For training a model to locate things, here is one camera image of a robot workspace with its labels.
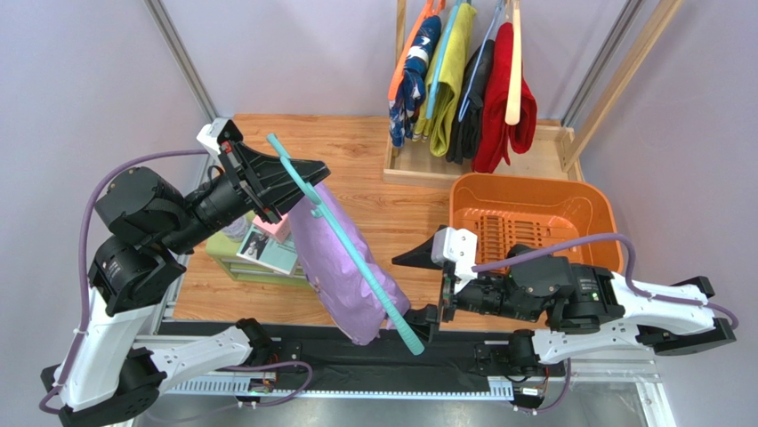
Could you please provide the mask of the teal hanger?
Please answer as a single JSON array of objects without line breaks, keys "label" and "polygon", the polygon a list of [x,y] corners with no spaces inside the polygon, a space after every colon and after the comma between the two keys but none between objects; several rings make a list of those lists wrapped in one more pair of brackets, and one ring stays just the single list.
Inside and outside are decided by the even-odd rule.
[{"label": "teal hanger", "polygon": [[348,252],[348,255],[350,256],[350,258],[359,268],[359,271],[365,278],[366,282],[370,285],[373,293],[375,294],[375,297],[385,308],[386,314],[389,320],[392,321],[392,324],[393,324],[392,327],[395,328],[396,331],[399,333],[399,337],[402,340],[402,342],[406,344],[408,350],[411,352],[412,355],[418,356],[422,354],[425,350],[425,346],[424,344],[422,344],[421,340],[415,335],[415,333],[411,330],[406,320],[403,319],[403,316],[406,313],[405,314],[399,313],[399,311],[395,308],[395,306],[391,302],[387,293],[385,293],[385,291],[383,290],[383,288],[381,287],[381,285],[375,278],[375,275],[368,268],[367,264],[361,259],[356,247],[352,244],[351,240],[348,238],[343,227],[339,224],[335,216],[332,214],[330,209],[325,205],[320,195],[315,190],[315,187],[318,184],[311,184],[307,182],[302,173],[298,173],[295,171],[294,160],[290,157],[284,145],[279,141],[278,137],[275,134],[273,133],[269,134],[267,136],[267,142],[272,146],[272,148],[276,150],[281,160],[281,163],[285,166],[287,171],[294,178],[299,188],[303,191],[304,193],[303,198],[305,197],[308,198],[311,201],[311,203],[315,205],[315,208],[312,210],[313,215],[317,218],[322,217],[327,221],[329,227],[334,231],[339,241],[342,243],[342,245]]}]

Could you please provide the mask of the purple trousers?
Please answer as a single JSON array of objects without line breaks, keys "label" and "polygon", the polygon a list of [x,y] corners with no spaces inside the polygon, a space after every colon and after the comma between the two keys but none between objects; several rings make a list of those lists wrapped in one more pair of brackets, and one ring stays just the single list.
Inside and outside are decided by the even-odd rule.
[{"label": "purple trousers", "polygon": [[[315,190],[395,308],[405,314],[410,309],[409,299],[391,274],[377,263],[355,222],[326,184],[318,184]],[[365,346],[379,336],[382,326],[392,327],[392,321],[327,221],[313,215],[314,208],[305,197],[288,214],[298,261],[337,327],[352,343]]]}]

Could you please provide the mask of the red trousers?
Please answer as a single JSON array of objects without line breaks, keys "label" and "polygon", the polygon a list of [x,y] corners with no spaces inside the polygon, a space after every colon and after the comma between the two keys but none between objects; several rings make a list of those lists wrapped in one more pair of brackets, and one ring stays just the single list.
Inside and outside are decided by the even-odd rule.
[{"label": "red trousers", "polygon": [[498,29],[492,69],[484,93],[479,147],[472,160],[472,170],[492,173],[504,161],[510,164],[509,153],[524,154],[531,149],[536,133],[537,104],[525,80],[520,81],[520,121],[508,125],[504,121],[512,64],[513,25],[506,22]]}]

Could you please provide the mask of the beige hanger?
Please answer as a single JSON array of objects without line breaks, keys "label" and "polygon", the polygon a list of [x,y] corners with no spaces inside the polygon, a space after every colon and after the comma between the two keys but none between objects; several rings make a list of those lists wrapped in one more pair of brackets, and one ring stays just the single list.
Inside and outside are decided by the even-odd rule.
[{"label": "beige hanger", "polygon": [[508,99],[504,121],[507,125],[517,125],[520,121],[521,79],[522,79],[522,35],[520,1],[509,2],[512,13],[512,68],[509,79]]}]

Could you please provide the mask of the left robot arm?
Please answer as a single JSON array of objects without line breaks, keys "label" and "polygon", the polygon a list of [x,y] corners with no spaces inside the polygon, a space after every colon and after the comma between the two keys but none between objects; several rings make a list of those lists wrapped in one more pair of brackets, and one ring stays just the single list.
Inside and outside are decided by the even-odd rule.
[{"label": "left robot arm", "polygon": [[248,213],[278,222],[330,174],[318,160],[271,156],[238,137],[218,146],[220,165],[209,180],[183,195],[149,168],[130,160],[101,180],[85,209],[80,246],[94,215],[109,238],[93,257],[79,256],[81,318],[64,361],[41,374],[64,426],[106,426],[146,412],[175,385],[213,371],[277,368],[272,341],[255,319],[179,346],[135,347],[143,324],[185,273],[183,254]]}]

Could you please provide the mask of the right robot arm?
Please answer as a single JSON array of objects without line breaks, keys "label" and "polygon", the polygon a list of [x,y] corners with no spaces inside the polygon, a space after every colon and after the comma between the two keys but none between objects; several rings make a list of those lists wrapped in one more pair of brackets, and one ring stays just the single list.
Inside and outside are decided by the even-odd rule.
[{"label": "right robot arm", "polygon": [[661,286],[628,273],[572,262],[565,251],[610,240],[601,233],[536,248],[513,245],[498,262],[479,264],[482,238],[440,227],[393,263],[442,274],[439,301],[411,310],[407,320],[424,340],[459,311],[528,323],[503,342],[483,348],[486,367],[505,376],[548,375],[575,356],[603,350],[650,348],[658,356],[711,350],[736,339],[734,314],[713,303],[704,276]]}]

